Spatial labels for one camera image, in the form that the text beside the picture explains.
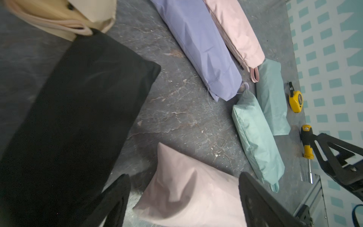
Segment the pink bag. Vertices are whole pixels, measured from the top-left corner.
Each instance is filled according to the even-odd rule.
[[[238,178],[158,145],[158,167],[133,208],[162,226],[247,227]]]
[[[244,69],[250,71],[251,67],[255,71],[258,70],[257,66],[262,64],[265,55],[239,2],[237,0],[204,0],[204,2],[234,57]]]

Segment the blue cable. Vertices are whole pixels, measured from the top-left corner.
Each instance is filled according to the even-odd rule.
[[[353,218],[353,224],[354,224],[354,227],[360,227],[359,226],[359,223],[358,223],[358,220],[357,220],[357,216],[355,215],[355,209],[357,207],[360,207],[362,206],[363,207],[363,204],[359,204],[359,205],[356,205],[354,208],[353,208],[353,211],[352,211],[352,218]]]

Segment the gray marble floor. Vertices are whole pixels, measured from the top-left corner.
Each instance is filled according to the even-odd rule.
[[[285,92],[289,81],[299,89],[285,2],[240,3],[266,57],[281,63]],[[0,19],[1,155],[70,42],[28,25],[4,8],[0,8]],[[231,118],[238,97],[228,102],[211,98],[150,1],[118,1],[117,20],[108,34],[162,67],[107,183],[124,173],[131,176],[125,227],[152,226],[135,217],[131,207],[156,170],[158,142],[236,177],[242,171],[254,175]],[[240,66],[239,70],[254,91],[248,73]],[[275,137],[286,170],[280,180],[280,192],[272,195],[292,213],[310,184],[299,141],[304,113],[295,114],[289,109],[287,119],[290,134]]]

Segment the mint green pouch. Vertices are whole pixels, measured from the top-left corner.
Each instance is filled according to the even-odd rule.
[[[288,135],[291,128],[287,122],[287,101],[281,64],[265,59],[258,67],[260,81],[256,83],[257,100],[270,126],[272,135]]]
[[[245,90],[233,106],[232,117],[243,150],[258,179],[267,181],[271,190],[278,192],[278,180],[285,171],[285,165],[261,107],[249,90]]]

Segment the tape measure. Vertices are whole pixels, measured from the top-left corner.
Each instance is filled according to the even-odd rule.
[[[292,82],[289,82],[289,86],[290,86],[289,103],[291,109],[295,113],[300,113],[302,110],[302,106],[304,104],[304,99],[302,98],[302,94],[300,91],[295,91]]]

